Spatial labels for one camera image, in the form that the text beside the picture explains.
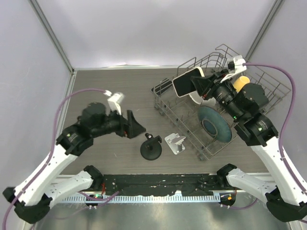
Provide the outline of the white cased smartphone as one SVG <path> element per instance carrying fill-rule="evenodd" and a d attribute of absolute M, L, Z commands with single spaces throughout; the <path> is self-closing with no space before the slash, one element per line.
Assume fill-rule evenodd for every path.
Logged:
<path fill-rule="evenodd" d="M 191 77 L 204 77 L 204 73 L 201 67 L 195 67 L 185 73 L 175 77 L 172 80 L 173 88 L 177 97 L 181 98 L 187 96 L 196 91 L 195 86 L 190 80 Z"/>

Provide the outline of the black round phone stand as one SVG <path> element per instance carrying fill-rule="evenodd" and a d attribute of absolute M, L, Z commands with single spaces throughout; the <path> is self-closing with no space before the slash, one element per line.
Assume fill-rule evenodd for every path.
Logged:
<path fill-rule="evenodd" d="M 162 154 L 162 139 L 160 136 L 154 137 L 152 134 L 145 133 L 147 138 L 140 147 L 140 153 L 142 157 L 148 161 L 154 161 L 158 159 Z"/>

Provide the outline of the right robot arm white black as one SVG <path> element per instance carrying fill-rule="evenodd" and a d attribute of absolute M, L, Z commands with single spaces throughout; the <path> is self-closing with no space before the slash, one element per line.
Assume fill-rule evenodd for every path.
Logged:
<path fill-rule="evenodd" d="M 266 204 L 271 214 L 281 222 L 302 220 L 307 216 L 307 191 L 303 178 L 295 175 L 294 166 L 279 146 L 281 134 L 261 109 L 269 100 L 264 89 L 254 83 L 236 91 L 227 76 L 228 71 L 210 77 L 190 78 L 199 96 L 214 98 L 232 116 L 238 136 L 258 155 L 274 179 L 266 184 L 257 177 L 228 164 L 217 171 L 217 185 L 222 189 L 242 189 Z"/>

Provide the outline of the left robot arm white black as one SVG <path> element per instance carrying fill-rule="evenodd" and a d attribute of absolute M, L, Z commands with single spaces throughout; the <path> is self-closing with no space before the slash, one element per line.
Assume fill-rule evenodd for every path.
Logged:
<path fill-rule="evenodd" d="M 124 118 L 117 110 L 107 114 L 102 103 L 90 103 L 78 116 L 77 122 L 62 131 L 54 149 L 36 170 L 22 184 L 7 187 L 2 194 L 15 207 L 19 218 L 35 224 L 65 197 L 81 190 L 97 191 L 101 188 L 103 175 L 92 165 L 67 182 L 52 186 L 57 176 L 94 144 L 94 138 L 115 133 L 132 139 L 145 131 L 131 110 L 127 110 Z"/>

